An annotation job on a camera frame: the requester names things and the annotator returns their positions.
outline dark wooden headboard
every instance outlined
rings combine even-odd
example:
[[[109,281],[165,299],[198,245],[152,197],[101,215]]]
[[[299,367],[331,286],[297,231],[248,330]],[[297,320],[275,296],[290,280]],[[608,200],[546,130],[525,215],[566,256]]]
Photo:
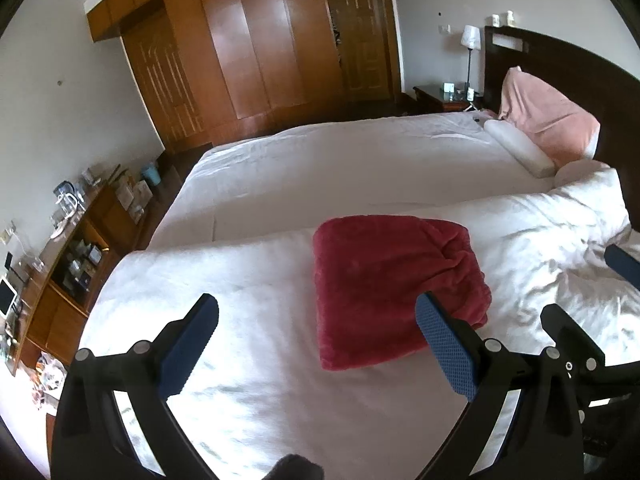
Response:
[[[520,66],[592,113],[601,124],[596,160],[618,170],[626,208],[640,230],[640,81],[579,46],[511,27],[485,27],[484,103],[500,109],[507,71]],[[494,44],[494,36],[522,41],[522,51]]]

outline wooden wardrobe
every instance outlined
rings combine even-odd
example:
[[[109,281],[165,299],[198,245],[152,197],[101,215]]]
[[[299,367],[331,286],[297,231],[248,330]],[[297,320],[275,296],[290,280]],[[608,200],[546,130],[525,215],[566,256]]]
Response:
[[[326,0],[104,0],[169,152],[333,120],[344,106]]]

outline white comforter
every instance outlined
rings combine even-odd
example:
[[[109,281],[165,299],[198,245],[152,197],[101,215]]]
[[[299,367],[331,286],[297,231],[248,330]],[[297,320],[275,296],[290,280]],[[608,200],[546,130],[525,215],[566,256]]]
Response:
[[[557,302],[601,345],[608,364],[640,358],[640,294],[602,260],[610,242],[630,244],[614,170],[548,194],[412,214],[469,229],[493,295],[483,338],[540,352],[550,343],[540,311]],[[450,389],[429,350],[359,370],[320,368],[312,232],[132,254],[106,283],[81,346],[124,352],[153,339],[208,292],[220,303],[220,324],[169,406],[221,479],[259,479],[296,452],[324,466],[328,480],[411,480],[465,399]],[[477,467],[495,456],[514,400]],[[153,467],[130,408],[122,411],[136,449]]]
[[[313,124],[215,148],[191,171],[149,248],[553,187],[527,173],[476,115]]]

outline folded red blanket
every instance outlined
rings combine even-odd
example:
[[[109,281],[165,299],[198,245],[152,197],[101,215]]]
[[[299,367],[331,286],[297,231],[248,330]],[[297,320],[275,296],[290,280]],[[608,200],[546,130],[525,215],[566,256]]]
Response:
[[[415,300],[433,292],[452,316],[486,323],[491,292],[465,227],[413,216],[353,216],[314,235],[318,346],[325,370],[374,365],[424,348]]]

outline blue gripper pad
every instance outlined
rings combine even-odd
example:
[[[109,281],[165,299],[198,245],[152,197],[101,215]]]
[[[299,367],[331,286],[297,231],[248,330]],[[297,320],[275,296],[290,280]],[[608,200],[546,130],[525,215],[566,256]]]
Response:
[[[453,390],[472,402],[478,391],[474,362],[427,294],[415,302],[415,320]]]
[[[216,299],[203,294],[185,316],[174,344],[162,359],[158,384],[161,399],[167,400],[182,391],[218,326],[219,314]]]
[[[640,262],[616,245],[604,251],[604,261],[631,285],[640,290]]]

